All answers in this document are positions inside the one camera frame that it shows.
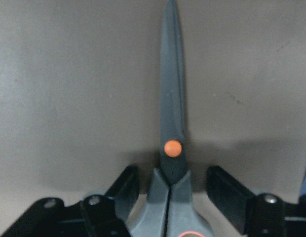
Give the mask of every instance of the dark gray blade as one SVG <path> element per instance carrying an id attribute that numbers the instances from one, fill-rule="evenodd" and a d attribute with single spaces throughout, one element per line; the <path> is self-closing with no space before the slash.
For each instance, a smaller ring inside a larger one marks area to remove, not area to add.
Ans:
<path id="1" fill-rule="evenodd" d="M 184 151 L 184 74 L 180 25 L 175 0 L 166 4 L 161 39 L 161 169 L 170 184 L 186 173 Z M 164 152 L 169 140 L 181 142 L 183 151 L 176 158 Z"/>

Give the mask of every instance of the screw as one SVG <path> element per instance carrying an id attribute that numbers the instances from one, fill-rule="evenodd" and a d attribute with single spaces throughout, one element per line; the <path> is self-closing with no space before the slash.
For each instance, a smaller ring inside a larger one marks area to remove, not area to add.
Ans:
<path id="1" fill-rule="evenodd" d="M 92 196 L 90 200 L 88 201 L 89 205 L 97 205 L 100 202 L 100 199 L 98 196 Z"/>
<path id="2" fill-rule="evenodd" d="M 56 200 L 54 198 L 49 199 L 44 205 L 44 208 L 52 208 L 56 205 Z"/>
<path id="3" fill-rule="evenodd" d="M 269 233 L 269 230 L 268 230 L 268 229 L 263 229 L 263 230 L 262 230 L 262 233 L 266 235 L 266 234 Z"/>
<path id="4" fill-rule="evenodd" d="M 270 204 L 274 204 L 277 202 L 277 198 L 273 195 L 267 194 L 265 195 L 265 201 L 270 203 Z"/>
<path id="5" fill-rule="evenodd" d="M 110 235 L 112 236 L 118 236 L 119 232 L 118 231 L 110 231 Z"/>

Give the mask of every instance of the gray background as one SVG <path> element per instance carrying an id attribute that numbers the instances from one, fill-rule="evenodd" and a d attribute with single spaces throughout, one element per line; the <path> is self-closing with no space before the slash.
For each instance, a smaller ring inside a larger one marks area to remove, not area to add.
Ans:
<path id="1" fill-rule="evenodd" d="M 296 201 L 306 166 L 306 1 L 179 0 L 194 201 L 219 164 Z M 0 0 L 0 233 L 32 202 L 105 190 L 159 147 L 165 0 Z"/>

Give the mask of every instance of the orange pivot screw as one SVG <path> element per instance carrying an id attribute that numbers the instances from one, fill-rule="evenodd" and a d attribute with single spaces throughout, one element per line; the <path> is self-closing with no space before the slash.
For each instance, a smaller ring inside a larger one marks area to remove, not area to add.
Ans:
<path id="1" fill-rule="evenodd" d="M 172 158 L 179 156 L 182 152 L 182 144 L 177 140 L 169 140 L 164 145 L 165 153 Z"/>

